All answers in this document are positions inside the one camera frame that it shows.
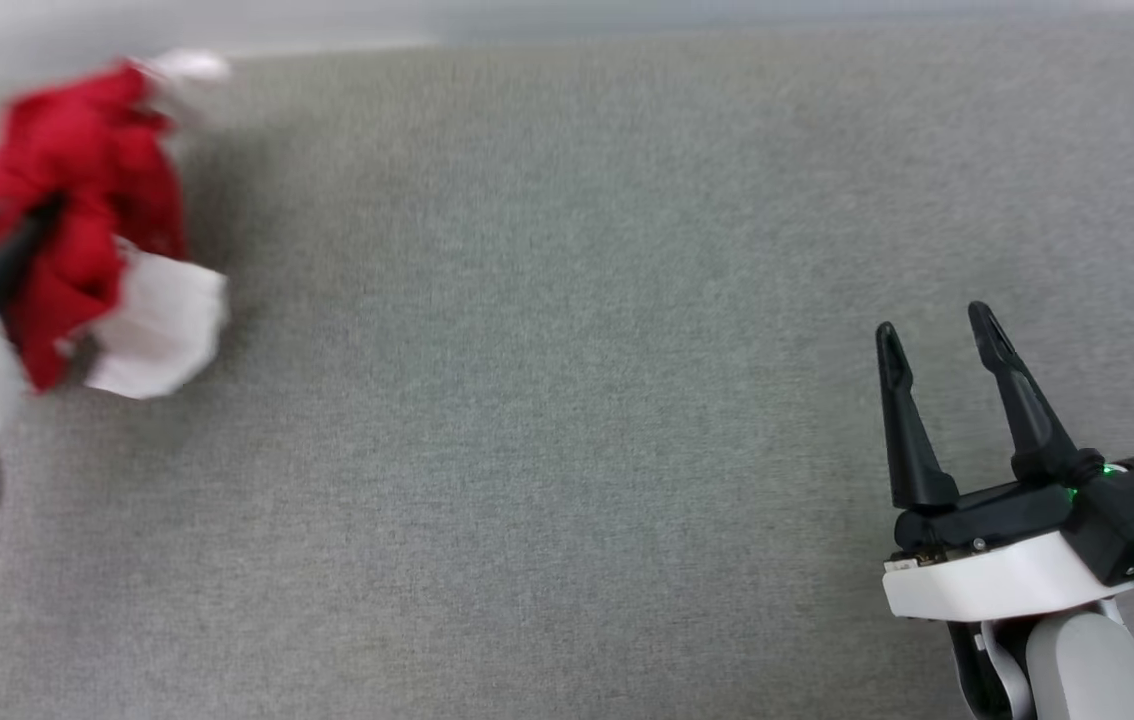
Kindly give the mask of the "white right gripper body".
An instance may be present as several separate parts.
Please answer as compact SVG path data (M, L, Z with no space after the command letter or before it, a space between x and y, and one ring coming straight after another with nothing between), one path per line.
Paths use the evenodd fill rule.
M1061 486L1007 483L948 505L905 503L882 587L897 618L980 622L1075 609L1134 588L1098 581L1060 530Z

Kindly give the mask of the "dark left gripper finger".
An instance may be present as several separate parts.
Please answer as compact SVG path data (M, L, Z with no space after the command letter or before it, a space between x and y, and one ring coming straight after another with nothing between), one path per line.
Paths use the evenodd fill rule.
M0 238L0 313L8 313L11 300L26 283L33 261L58 227L64 204L61 193L51 193L23 211L11 231Z

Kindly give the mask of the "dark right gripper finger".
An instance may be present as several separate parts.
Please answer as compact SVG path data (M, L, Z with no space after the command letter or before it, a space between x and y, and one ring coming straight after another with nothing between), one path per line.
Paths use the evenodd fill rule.
M970 302L966 313L980 361L996 379L1009 424L1014 477L1029 486L1064 488L1084 486L1099 477L1103 456L1075 444L991 307Z
M955 478L939 466L913 396L913 369L892 323L878 325L875 351L892 506L916 511L950 509L959 492Z

